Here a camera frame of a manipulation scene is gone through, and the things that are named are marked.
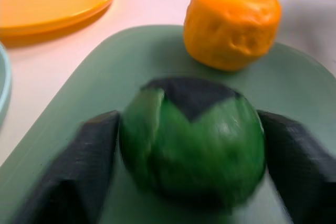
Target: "green play dough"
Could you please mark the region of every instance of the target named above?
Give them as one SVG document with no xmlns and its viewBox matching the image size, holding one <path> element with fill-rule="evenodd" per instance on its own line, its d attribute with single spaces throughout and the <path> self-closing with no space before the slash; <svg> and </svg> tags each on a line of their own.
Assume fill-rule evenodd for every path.
<svg viewBox="0 0 336 224">
<path fill-rule="evenodd" d="M 177 201 L 231 208 L 252 195 L 265 172 L 263 128 L 243 96 L 190 122 L 163 90 L 142 90 L 122 115 L 119 139 L 138 187 Z"/>
</svg>

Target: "green cutting board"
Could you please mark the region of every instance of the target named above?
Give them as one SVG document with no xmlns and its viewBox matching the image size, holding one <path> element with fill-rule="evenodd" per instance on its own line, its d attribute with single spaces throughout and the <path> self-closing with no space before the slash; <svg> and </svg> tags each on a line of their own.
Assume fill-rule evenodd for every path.
<svg viewBox="0 0 336 224">
<path fill-rule="evenodd" d="M 258 109 L 289 116 L 336 153 L 336 81 L 320 64 L 275 44 L 268 55 L 228 74 L 205 67 L 185 51 L 181 26 L 122 31 L 100 44 L 78 67 L 0 168 L 0 223 L 8 223 L 50 160 L 71 141 L 79 123 L 120 110 L 152 78 L 185 75 L 221 81 Z M 120 157 L 100 224 L 287 224 L 268 176 L 231 215 L 192 214 L 151 194 L 140 194 Z"/>
</svg>

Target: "white table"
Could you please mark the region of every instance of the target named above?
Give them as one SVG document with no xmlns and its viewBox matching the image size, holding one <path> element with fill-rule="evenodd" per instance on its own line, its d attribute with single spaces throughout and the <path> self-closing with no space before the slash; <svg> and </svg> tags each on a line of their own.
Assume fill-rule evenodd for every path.
<svg viewBox="0 0 336 224">
<path fill-rule="evenodd" d="M 336 73 L 336 0 L 280 0 L 278 41 Z M 88 53 L 110 35 L 147 24 L 182 24 L 189 0 L 115 0 L 95 23 L 67 37 L 10 49 L 13 90 L 0 132 L 0 165 Z"/>
</svg>

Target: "green clay ball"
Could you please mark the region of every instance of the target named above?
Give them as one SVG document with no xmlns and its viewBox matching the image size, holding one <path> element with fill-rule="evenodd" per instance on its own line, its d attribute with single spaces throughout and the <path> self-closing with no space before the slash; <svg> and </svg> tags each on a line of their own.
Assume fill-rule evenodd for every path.
<svg viewBox="0 0 336 224">
<path fill-rule="evenodd" d="M 214 93 L 200 85 L 181 100 L 190 106 L 200 92 L 202 99 Z M 247 201 L 265 173 L 264 131 L 253 106 L 234 92 L 192 120 L 164 89 L 138 93 L 122 114 L 119 139 L 124 164 L 141 190 L 204 208 Z"/>
</svg>

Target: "light blue plate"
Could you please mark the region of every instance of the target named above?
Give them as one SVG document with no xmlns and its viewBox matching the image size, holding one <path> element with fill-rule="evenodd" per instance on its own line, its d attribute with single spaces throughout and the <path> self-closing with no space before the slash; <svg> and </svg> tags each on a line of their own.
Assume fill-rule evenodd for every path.
<svg viewBox="0 0 336 224">
<path fill-rule="evenodd" d="M 0 127 L 7 113 L 11 90 L 11 64 L 4 46 L 0 43 Z"/>
</svg>

